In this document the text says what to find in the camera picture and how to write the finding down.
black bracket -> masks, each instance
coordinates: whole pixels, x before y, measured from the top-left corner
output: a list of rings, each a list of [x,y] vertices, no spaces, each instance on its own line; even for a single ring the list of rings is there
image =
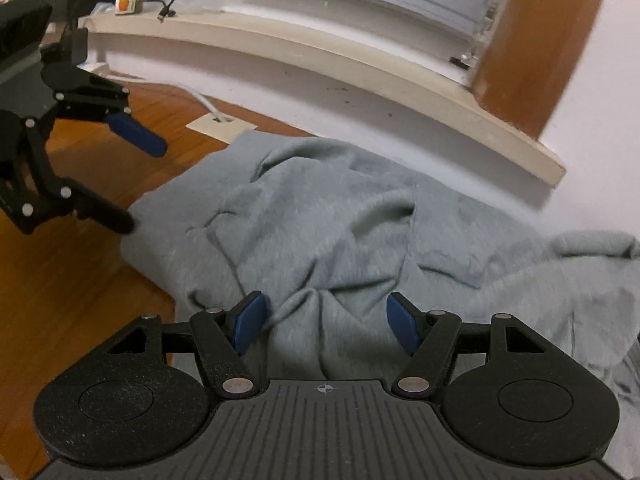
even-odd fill
[[[525,466],[578,463],[606,451],[620,416],[616,397],[516,317],[462,323],[444,310],[423,313],[398,292],[386,311],[412,356],[392,392],[429,399],[473,449]],[[485,364],[449,383],[463,353],[486,354]]]
[[[39,60],[50,12],[44,0],[0,6],[0,207],[25,234],[68,214],[128,234],[135,226],[128,212],[55,175],[45,148],[54,122],[107,123],[151,156],[163,156],[166,142],[131,117],[127,89],[69,61]]]
[[[220,402],[260,393],[238,342],[253,342],[268,315],[266,297],[252,292],[228,312],[210,309],[188,322],[163,325],[157,314],[133,320],[41,391],[33,420],[47,452],[126,466],[183,446]],[[173,352],[196,356],[202,385],[167,365]]]

gray cloth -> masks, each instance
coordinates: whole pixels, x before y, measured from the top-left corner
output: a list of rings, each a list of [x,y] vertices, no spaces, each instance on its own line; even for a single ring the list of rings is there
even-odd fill
[[[620,424],[613,437],[605,460],[624,478],[640,479],[640,344],[631,350],[612,372],[607,381],[618,396]]]
[[[395,290],[469,322],[510,312],[614,390],[640,332],[633,236],[544,239],[342,142],[247,132],[131,211],[122,254],[175,298],[177,320],[268,295],[247,356],[262,378],[391,380],[408,359],[386,323]]]

